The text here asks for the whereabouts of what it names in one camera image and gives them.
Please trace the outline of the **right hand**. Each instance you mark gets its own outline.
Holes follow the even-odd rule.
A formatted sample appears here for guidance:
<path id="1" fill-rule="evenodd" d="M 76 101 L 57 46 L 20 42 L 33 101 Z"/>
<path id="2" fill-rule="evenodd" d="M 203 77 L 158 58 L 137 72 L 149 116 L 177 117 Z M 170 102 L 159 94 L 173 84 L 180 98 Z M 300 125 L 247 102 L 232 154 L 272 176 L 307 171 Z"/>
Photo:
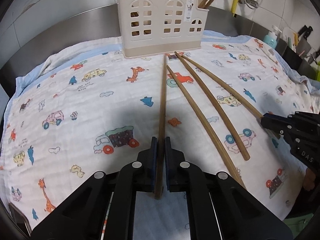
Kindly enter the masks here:
<path id="1" fill-rule="evenodd" d="M 306 191 L 310 191 L 315 187 L 315 179 L 316 175 L 310 170 L 310 168 L 307 168 L 303 180 L 303 187 Z"/>

